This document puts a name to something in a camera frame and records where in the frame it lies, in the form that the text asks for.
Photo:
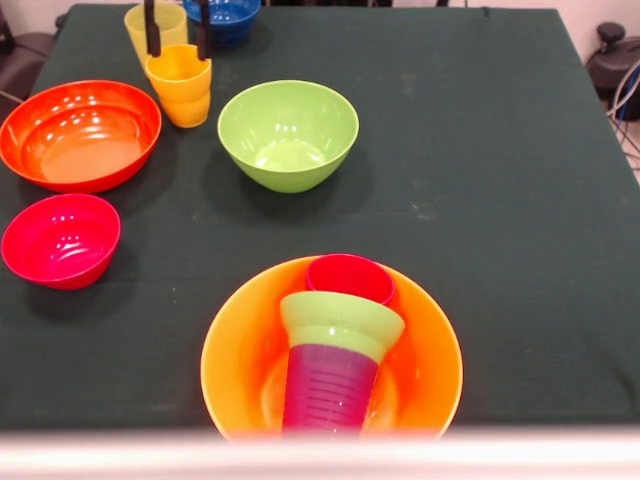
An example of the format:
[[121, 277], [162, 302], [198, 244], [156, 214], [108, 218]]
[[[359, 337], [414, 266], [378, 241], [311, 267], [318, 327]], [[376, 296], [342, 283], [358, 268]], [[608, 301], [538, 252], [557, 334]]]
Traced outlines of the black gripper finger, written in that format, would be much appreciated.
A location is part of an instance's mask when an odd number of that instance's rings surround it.
[[211, 57], [210, 47], [210, 4], [208, 0], [199, 0], [200, 26], [197, 31], [197, 55], [200, 61]]
[[147, 45], [147, 54], [151, 57], [159, 57], [161, 54], [160, 29], [155, 21], [155, 1], [144, 1], [144, 26]]

